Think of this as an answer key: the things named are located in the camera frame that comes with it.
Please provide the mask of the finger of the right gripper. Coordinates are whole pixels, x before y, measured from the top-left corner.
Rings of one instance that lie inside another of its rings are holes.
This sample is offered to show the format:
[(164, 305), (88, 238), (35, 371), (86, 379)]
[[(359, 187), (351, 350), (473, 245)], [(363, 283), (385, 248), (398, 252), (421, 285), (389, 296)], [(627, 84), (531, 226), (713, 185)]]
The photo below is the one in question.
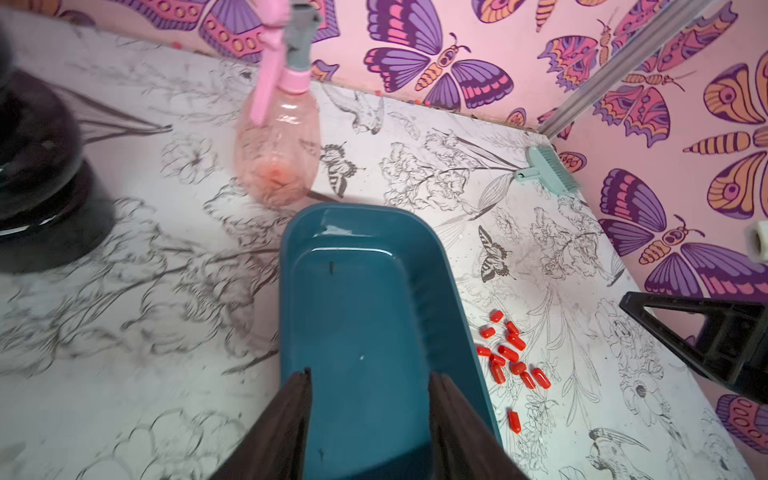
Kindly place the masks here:
[[(628, 292), (620, 308), (698, 375), (749, 400), (767, 402), (765, 303)], [(695, 342), (675, 333), (653, 309), (702, 315)]]

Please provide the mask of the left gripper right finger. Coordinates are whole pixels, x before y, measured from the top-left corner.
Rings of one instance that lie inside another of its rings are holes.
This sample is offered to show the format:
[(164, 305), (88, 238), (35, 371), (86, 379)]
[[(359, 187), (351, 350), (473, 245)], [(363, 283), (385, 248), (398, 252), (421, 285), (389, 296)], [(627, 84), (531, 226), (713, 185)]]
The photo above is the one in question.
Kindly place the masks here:
[(446, 374), (429, 377), (429, 427), (436, 479), (524, 479)]

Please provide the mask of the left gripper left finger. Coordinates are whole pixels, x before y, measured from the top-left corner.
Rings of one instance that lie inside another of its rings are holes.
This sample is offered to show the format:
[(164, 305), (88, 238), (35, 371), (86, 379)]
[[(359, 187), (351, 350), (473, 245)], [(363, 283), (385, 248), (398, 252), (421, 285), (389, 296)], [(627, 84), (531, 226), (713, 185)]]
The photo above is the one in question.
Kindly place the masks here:
[(312, 375), (306, 368), (291, 374), (212, 478), (301, 479), (311, 410)]

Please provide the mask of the teal plastic storage box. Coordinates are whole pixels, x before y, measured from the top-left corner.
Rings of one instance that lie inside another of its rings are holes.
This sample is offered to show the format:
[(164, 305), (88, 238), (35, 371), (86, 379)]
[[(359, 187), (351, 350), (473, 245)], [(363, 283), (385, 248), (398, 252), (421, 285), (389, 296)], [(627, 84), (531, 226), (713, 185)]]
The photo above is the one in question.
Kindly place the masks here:
[(497, 431), (449, 261), (421, 218), (310, 206), (288, 223), (279, 262), (281, 375), (312, 375), (306, 478), (429, 478), (433, 372)]

